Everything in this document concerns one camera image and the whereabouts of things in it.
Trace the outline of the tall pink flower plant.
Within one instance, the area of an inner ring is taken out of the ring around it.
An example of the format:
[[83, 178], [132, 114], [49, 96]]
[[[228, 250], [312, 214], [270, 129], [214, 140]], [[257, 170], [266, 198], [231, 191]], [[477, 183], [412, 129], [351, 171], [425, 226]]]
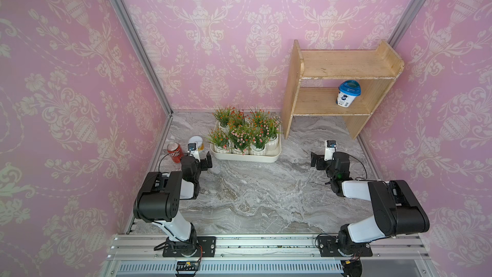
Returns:
[[250, 124], [243, 124], [229, 129], [229, 140], [237, 154], [248, 155], [256, 136]]

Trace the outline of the orange flower plant white pot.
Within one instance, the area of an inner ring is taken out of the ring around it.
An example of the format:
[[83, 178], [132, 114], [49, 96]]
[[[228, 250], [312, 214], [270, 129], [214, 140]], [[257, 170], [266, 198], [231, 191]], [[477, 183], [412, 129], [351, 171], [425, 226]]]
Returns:
[[232, 125], [233, 112], [233, 107], [217, 108], [214, 110], [213, 116], [219, 123], [219, 128], [224, 133], [229, 133], [229, 129]]

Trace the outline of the red flower plant white pot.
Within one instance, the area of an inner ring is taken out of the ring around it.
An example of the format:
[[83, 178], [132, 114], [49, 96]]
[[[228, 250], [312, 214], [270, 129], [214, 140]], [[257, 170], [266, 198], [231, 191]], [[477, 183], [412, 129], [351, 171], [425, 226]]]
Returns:
[[247, 126], [248, 124], [246, 116], [242, 111], [235, 108], [230, 111], [228, 123], [230, 128], [238, 128], [240, 126]]

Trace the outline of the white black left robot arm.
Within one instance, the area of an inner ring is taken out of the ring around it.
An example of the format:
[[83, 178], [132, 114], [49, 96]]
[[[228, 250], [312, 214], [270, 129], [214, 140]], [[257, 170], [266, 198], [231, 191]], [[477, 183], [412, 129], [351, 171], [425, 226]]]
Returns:
[[149, 172], [137, 193], [133, 205], [135, 219], [153, 224], [162, 230], [165, 242], [153, 247], [163, 256], [202, 257], [195, 226], [179, 211], [181, 200], [195, 200], [200, 192], [199, 178], [203, 171], [213, 167], [211, 154], [204, 159], [185, 155], [181, 169], [170, 173]]

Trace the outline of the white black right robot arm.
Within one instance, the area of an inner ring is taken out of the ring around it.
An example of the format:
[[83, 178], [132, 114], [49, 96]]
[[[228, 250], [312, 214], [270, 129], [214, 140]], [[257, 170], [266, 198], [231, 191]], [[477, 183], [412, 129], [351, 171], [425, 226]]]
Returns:
[[372, 216], [341, 226], [336, 238], [339, 253], [370, 255], [373, 241], [429, 230], [429, 218], [406, 181], [355, 180], [350, 177], [350, 157], [344, 152], [334, 152], [332, 159], [311, 154], [311, 167], [325, 171], [335, 195], [371, 202]]

